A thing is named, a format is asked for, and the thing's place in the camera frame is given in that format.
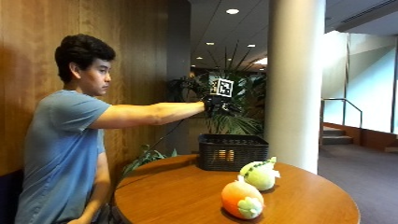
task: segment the stair railing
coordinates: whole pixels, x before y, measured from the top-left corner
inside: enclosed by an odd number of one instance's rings
[[[359,145],[362,145],[362,110],[346,99],[346,98],[322,98],[321,99],[321,116],[319,116],[319,139],[318,144],[322,145],[323,138],[323,115],[325,115],[325,101],[343,101],[343,121],[342,125],[346,124],[346,103],[349,103],[359,111]]]

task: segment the wooden table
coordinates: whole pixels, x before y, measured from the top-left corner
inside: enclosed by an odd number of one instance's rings
[[[266,208],[251,220],[231,217],[221,207],[221,191],[238,172],[204,171],[197,155],[177,156],[141,166],[120,183],[114,203],[126,223],[142,224],[357,224],[350,195],[331,181],[285,163],[274,187],[262,191]]]

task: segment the wooden wall panel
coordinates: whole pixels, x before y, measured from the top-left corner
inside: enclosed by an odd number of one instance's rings
[[[34,106],[61,88],[53,49],[78,23],[66,1],[1,1],[1,165],[0,175],[23,166],[24,136]]]
[[[0,175],[23,167],[23,144],[34,106],[62,88],[53,51],[65,35],[94,35],[117,51],[110,104],[164,101],[166,0],[0,0]],[[141,144],[153,144],[164,127],[105,131],[113,178]]]

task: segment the man's nose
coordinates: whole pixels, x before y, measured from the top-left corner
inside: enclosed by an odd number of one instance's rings
[[[112,80],[112,78],[110,78],[110,74],[109,74],[109,73],[106,73],[106,76],[105,76],[104,80],[105,80],[106,82],[109,82],[109,81]]]

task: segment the black basket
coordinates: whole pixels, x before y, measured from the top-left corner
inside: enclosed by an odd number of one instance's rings
[[[201,134],[198,168],[208,171],[239,171],[251,161],[266,161],[269,144],[254,135]]]

